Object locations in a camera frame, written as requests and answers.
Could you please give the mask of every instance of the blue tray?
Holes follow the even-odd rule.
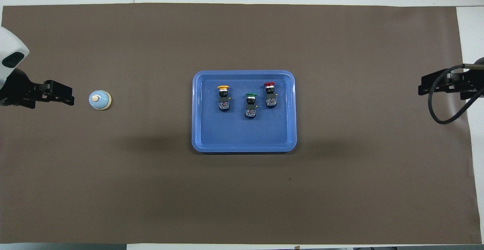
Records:
[[[277,106],[265,105],[265,82],[275,82]],[[230,110],[218,109],[217,86],[228,85]],[[246,93],[257,114],[244,116]],[[288,152],[296,146],[296,88],[286,70],[200,71],[192,86],[192,145],[199,152]]]

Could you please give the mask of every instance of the brown tablecloth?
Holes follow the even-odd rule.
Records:
[[[2,26],[76,105],[0,109],[1,243],[481,242],[466,117],[417,95],[462,62],[453,7],[7,6]],[[193,75],[245,69],[294,74],[296,148],[196,152]]]

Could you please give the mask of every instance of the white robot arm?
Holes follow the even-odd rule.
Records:
[[[36,84],[17,65],[29,49],[13,33],[0,26],[0,106],[35,108],[35,102],[62,102],[74,105],[72,88],[53,80]]]

